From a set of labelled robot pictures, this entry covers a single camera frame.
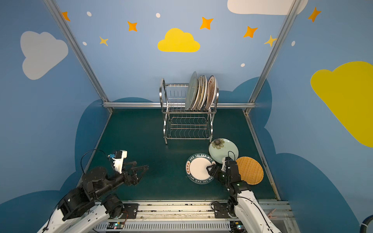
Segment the white plate green lettered rim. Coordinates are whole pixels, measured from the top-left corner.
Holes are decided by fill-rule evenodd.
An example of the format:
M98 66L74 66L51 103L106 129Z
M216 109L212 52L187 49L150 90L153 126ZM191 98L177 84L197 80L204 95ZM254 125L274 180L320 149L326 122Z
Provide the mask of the white plate green lettered rim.
M207 167L215 164L215 161L208 154L193 154L186 162L187 177L196 184L208 184L214 178L209 175Z

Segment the pale green sunflower plate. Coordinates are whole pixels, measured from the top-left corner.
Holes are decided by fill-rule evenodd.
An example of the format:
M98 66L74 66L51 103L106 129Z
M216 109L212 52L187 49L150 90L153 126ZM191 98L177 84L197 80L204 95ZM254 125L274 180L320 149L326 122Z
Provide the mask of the pale green sunflower plate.
M225 138L213 140L209 145L209 155L219 164L222 164L226 157L236 161L239 157L239 150L235 143Z

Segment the stainless steel dish rack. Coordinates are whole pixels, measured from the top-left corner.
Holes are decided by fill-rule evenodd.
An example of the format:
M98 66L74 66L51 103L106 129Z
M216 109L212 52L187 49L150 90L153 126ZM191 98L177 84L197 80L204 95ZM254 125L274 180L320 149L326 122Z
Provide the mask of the stainless steel dish rack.
M208 140L213 138L213 122L217 112L219 87L215 85L213 99L207 109L186 108L187 83L166 83L161 80L159 98L163 114L163 137L170 140Z

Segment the plain grey-green plate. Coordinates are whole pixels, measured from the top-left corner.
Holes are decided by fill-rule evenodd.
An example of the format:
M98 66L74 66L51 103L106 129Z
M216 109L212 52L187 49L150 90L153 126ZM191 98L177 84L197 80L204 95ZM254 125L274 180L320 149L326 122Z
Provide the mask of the plain grey-green plate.
M194 98L197 91L197 73L193 72L190 82L188 84L186 99L185 99L185 110L190 110L194 103Z

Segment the white plate floral sprigs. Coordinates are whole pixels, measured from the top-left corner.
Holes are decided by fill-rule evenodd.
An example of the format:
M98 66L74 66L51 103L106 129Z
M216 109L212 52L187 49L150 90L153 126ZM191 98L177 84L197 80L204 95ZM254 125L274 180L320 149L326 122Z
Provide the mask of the white plate floral sprigs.
M200 110L202 106L202 101L204 98L204 91L205 91L205 84L204 84L204 78L203 76L199 77L199 94L196 99L196 110Z

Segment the white plate orange sunburst edge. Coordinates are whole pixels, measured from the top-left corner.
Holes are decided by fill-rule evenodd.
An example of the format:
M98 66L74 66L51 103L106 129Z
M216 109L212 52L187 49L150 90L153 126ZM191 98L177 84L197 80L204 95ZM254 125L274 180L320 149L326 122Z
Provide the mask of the white plate orange sunburst edge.
M194 100L193 100L193 105L191 107L191 110L195 110L196 107L197 107L197 100L199 98L199 91L200 91L200 81L199 79L197 79L197 86L196 86L196 94L195 94L195 97L194 97Z

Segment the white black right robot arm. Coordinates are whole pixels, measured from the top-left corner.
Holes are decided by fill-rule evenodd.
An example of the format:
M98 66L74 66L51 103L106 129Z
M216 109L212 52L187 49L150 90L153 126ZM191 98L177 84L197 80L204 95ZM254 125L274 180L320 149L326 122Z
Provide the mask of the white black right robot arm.
M249 233L281 232L260 207L248 184L241 179L236 161L225 157L222 166L206 167L208 174L222 183L230 194L227 202L228 214L238 218Z

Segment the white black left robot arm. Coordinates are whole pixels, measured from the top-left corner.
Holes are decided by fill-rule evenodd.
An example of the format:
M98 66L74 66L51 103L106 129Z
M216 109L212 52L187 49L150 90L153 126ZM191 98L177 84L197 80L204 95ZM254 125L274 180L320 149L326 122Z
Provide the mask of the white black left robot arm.
M121 185L139 184L148 165L124 163L121 172L109 175L105 167L96 167L82 176L81 184L56 205L40 233L88 233L110 218L129 218L130 212L113 192Z

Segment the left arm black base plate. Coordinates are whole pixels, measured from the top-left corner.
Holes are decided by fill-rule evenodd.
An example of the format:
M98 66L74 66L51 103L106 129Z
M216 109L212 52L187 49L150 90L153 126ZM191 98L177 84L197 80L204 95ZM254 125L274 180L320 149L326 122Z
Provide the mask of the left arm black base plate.
M137 203L124 203L118 219L136 219L138 208L139 204Z

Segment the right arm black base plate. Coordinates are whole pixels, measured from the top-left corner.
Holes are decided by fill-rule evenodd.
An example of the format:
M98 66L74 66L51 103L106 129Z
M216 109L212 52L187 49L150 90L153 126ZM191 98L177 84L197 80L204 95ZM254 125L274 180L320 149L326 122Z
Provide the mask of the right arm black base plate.
M214 212L215 218L225 218L225 219L233 218L231 214L229 213L227 203L213 202L211 206L212 206L212 210Z

